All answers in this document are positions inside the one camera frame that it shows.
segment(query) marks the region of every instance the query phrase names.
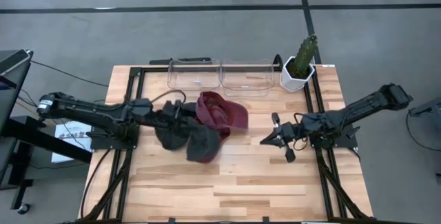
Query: caster wheel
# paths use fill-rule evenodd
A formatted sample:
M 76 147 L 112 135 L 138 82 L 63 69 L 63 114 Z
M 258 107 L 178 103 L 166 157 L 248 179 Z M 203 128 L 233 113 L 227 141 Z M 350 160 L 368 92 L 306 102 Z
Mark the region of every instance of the caster wheel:
M 19 214 L 26 214 L 28 213 L 30 209 L 30 205 L 27 203 L 21 203 L 19 210 L 17 210 L 17 213 Z

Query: label sticker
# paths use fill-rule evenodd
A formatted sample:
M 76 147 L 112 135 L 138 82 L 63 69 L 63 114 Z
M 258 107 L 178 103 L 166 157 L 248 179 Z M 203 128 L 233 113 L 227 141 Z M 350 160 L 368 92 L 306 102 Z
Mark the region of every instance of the label sticker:
M 52 105 L 52 101 L 51 100 L 41 100 L 40 104 L 46 104 L 46 105 Z

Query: potted plant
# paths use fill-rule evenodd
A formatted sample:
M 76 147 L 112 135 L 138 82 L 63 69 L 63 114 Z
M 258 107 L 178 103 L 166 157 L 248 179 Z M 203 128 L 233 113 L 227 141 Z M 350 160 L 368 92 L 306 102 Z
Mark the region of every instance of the potted plant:
M 317 36 L 308 36 L 300 45 L 297 55 L 291 56 L 283 65 L 280 86 L 289 92 L 302 89 L 316 71 L 311 60 L 317 51 Z

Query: red cloth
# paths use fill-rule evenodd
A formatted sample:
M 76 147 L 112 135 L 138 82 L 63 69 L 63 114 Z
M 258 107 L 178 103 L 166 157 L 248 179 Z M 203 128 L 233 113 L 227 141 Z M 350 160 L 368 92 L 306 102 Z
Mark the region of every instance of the red cloth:
M 201 92 L 196 102 L 196 115 L 199 123 L 219 133 L 220 145 L 231 134 L 231 130 L 248 129 L 248 111 L 238 103 L 226 101 L 215 92 Z M 202 163 L 210 162 L 217 154 L 210 154 Z

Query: wire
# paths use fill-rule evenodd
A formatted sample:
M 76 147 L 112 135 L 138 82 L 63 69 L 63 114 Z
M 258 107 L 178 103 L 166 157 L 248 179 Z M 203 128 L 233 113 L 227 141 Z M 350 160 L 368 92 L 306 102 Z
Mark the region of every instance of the wire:
M 29 93 L 27 91 L 25 91 L 24 89 L 21 89 L 22 92 L 25 92 L 25 94 L 27 94 L 29 100 L 34 104 L 34 106 L 36 107 L 37 104 L 34 102 L 34 100 L 32 100 L 32 97 L 30 97 Z
M 80 216 L 81 218 L 84 218 L 84 202 L 85 202 L 85 197 L 88 194 L 88 190 L 89 190 L 89 186 L 90 183 L 92 182 L 92 179 L 94 178 L 96 171 L 98 170 L 98 167 L 100 166 L 100 164 L 103 162 L 104 158 L 109 154 L 110 149 L 108 149 L 104 155 L 101 157 L 101 159 L 99 159 L 98 163 L 96 164 L 95 170 L 93 171 L 92 175 L 90 176 L 90 179 L 88 181 L 88 184 L 85 186 L 84 189 L 84 194 L 83 194 L 83 200 L 81 200 L 81 208 L 80 208 Z
M 353 111 L 348 111 L 348 113 L 346 113 L 345 117 L 343 117 L 342 123 L 340 124 L 340 132 L 343 132 L 343 128 L 345 127 L 345 121 L 347 119 L 347 117 L 352 114 Z
M 298 122 L 298 119 L 297 119 L 297 116 L 304 116 L 304 114 L 302 114 L 302 113 L 294 113 L 294 120 L 296 120 L 296 124 L 300 124 L 299 122 Z M 302 141 L 303 142 L 307 142 L 307 137 L 305 137 L 305 138 L 302 138 Z M 300 150 L 296 150 L 295 148 L 295 151 L 301 151 L 301 150 L 303 150 L 304 148 L 306 147 L 306 145 L 304 146 L 304 147 L 302 147 Z
M 29 100 L 24 99 L 24 98 L 21 97 L 21 96 L 18 96 L 17 98 L 20 99 L 20 100 L 22 100 L 24 103 L 30 105 L 31 107 L 35 107 L 35 108 L 37 107 L 37 105 L 35 105 L 34 103 L 29 102 Z
M 85 81 L 85 82 L 88 82 L 88 83 L 92 83 L 92 84 L 95 84 L 95 85 L 103 86 L 103 87 L 109 87 L 108 85 L 105 85 L 105 84 L 102 84 L 102 83 L 95 83 L 95 82 L 93 82 L 93 81 L 89 81 L 89 80 L 87 80 L 87 79 L 82 79 L 81 77 L 75 76 L 75 75 L 70 74 L 70 73 L 68 73 L 68 72 L 64 72 L 64 71 L 62 71 L 62 70 L 60 70 L 60 69 L 56 69 L 56 68 L 54 68 L 54 67 L 52 67 L 52 66 L 50 66 L 50 65 L 45 65 L 45 64 L 43 64 L 43 63 L 36 62 L 36 61 L 31 61 L 31 62 L 32 62 L 32 63 L 35 63 L 35 64 L 37 64 L 37 65 L 41 65 L 41 66 L 44 66 L 44 67 L 47 67 L 47 68 L 50 68 L 50 69 L 56 70 L 57 72 L 61 72 L 61 73 L 66 74 L 66 75 L 68 75 L 68 76 L 74 77 L 75 79 L 79 79 L 79 80 L 82 80 L 82 81 Z
M 16 104 L 18 104 L 18 105 L 20 105 L 22 108 L 24 108 L 25 110 L 27 110 L 27 111 L 29 111 L 29 112 L 31 112 L 31 113 L 33 113 L 33 114 L 35 114 L 34 113 L 34 111 L 32 111 L 30 108 L 28 108 L 28 107 L 26 107 L 26 106 L 24 106 L 23 104 L 21 104 L 20 102 L 16 102 Z
M 80 145 L 84 150 L 87 150 L 87 149 L 85 148 L 85 146 L 84 146 L 83 144 L 79 143 L 79 142 L 77 141 L 77 139 L 75 138 L 75 136 L 69 131 L 68 127 L 66 126 L 66 123 L 65 123 L 63 120 L 61 120 L 61 119 L 59 119 L 59 120 L 63 123 L 64 128 L 69 132 L 70 137 L 72 137 L 72 138 L 74 139 L 74 141 L 75 141 L 78 145 Z
M 297 148 L 296 148 L 296 143 L 297 143 L 297 141 L 299 141 L 299 140 L 294 141 L 294 145 L 292 146 L 293 149 L 295 149 L 295 151 L 301 151 L 301 150 L 305 149 L 305 148 L 308 146 L 308 142 L 307 142 L 306 140 L 305 140 L 305 141 L 302 140 L 302 141 L 305 143 L 305 145 L 304 145 L 302 148 L 297 149 Z
M 358 160 L 361 162 L 361 158 L 360 158 L 360 155 L 358 154 L 358 152 L 356 152 L 353 148 L 351 148 L 351 147 L 348 147 L 347 149 L 349 149 L 349 151 L 351 151 L 352 153 L 354 153 L 357 157 L 358 157 Z
M 168 95 L 173 92 L 181 93 L 184 96 L 184 100 L 182 101 L 182 103 L 185 103 L 185 101 L 187 100 L 187 95 L 185 95 L 184 91 L 182 91 L 182 90 L 169 90 L 167 92 L 164 92 L 164 93 L 160 94 L 159 96 L 157 96 L 155 99 L 151 100 L 151 103 L 153 103 L 156 100 L 160 99 L 161 97 L 164 97 L 165 95 Z
M 425 145 L 421 145 L 421 144 L 415 139 L 415 137 L 413 137 L 412 132 L 411 132 L 411 129 L 409 128 L 409 116 L 410 116 L 410 115 L 411 115 L 410 112 L 408 112 L 407 115 L 406 115 L 406 128 L 407 128 L 407 132 L 409 133 L 409 135 L 411 136 L 411 138 L 413 139 L 413 141 L 415 141 L 415 143 L 416 143 L 417 145 L 419 145 L 420 147 L 423 147 L 423 148 L 426 148 L 426 149 L 428 149 L 428 150 L 435 151 L 435 152 L 441 152 L 441 150 L 439 150 L 439 149 L 435 149 L 435 148 L 427 147 L 427 146 L 425 146 Z

